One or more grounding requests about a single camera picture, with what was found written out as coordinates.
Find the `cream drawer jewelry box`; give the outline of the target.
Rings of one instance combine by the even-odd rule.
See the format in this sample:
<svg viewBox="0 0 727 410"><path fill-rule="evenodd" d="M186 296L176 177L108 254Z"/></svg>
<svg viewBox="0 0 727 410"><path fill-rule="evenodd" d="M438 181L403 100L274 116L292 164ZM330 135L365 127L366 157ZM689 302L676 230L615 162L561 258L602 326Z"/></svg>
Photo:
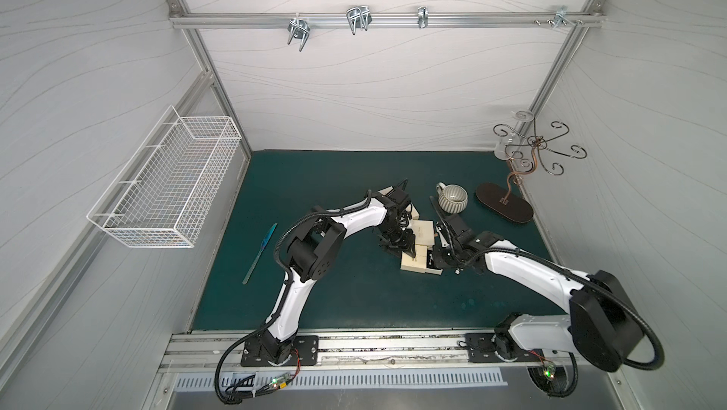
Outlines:
<svg viewBox="0 0 727 410"><path fill-rule="evenodd" d="M379 190L380 194L382 196L390 199L390 200L399 200L398 193L402 192L404 195L407 195L407 192L402 188L394 188L392 186L386 187L384 189ZM415 205L412 203L412 201L409 201L409 203L404 207L405 211L408 213L408 218L411 220L417 221L420 218L420 213L418 212Z"/></svg>

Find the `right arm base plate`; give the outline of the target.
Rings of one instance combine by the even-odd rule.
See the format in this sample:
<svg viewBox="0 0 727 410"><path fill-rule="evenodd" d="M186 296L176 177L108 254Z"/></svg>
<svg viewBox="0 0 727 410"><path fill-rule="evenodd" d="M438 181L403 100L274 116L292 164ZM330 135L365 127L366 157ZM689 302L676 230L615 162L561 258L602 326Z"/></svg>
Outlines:
<svg viewBox="0 0 727 410"><path fill-rule="evenodd" d="M507 334L495 332L470 332L457 346L467 354L469 363L539 363L539 357L521 349Z"/></svg>

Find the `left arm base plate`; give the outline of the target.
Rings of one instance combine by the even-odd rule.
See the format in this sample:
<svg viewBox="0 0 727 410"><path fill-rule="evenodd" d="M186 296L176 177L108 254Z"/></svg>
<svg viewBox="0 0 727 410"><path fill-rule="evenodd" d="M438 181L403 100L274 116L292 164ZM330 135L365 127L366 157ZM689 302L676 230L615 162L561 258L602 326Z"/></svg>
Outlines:
<svg viewBox="0 0 727 410"><path fill-rule="evenodd" d="M315 335L295 335L279 341L267 332L246 342L241 366L315 366L318 361L320 338Z"/></svg>

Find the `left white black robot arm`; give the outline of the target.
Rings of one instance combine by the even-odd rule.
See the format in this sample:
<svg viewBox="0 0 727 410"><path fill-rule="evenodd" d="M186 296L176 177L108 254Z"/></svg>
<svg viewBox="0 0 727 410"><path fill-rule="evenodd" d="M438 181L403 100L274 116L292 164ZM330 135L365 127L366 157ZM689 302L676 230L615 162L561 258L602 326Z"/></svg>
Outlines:
<svg viewBox="0 0 727 410"><path fill-rule="evenodd" d="M293 351L299 319L312 287L331 270L345 239L369 228L380 233L380 245L393 253L414 253L410 228L411 198L408 181L384 192L367 192L365 199L340 209L314 207L276 243L274 259L285 279L272 313L256 331L261 356L282 365Z"/></svg>

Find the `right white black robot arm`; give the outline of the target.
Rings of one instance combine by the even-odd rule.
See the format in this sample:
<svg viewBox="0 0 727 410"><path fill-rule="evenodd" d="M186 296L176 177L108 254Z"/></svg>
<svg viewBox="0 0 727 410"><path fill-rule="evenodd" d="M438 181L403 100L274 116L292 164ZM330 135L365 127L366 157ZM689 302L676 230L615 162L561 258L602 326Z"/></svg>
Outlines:
<svg viewBox="0 0 727 410"><path fill-rule="evenodd" d="M435 223L432 262L439 269L471 269L506 277L548 299L561 315L508 315L490 341L505 362L525 351L574 353L592 366L615 372L646 333L618 279L549 262L489 231L474 234L457 215Z"/></svg>

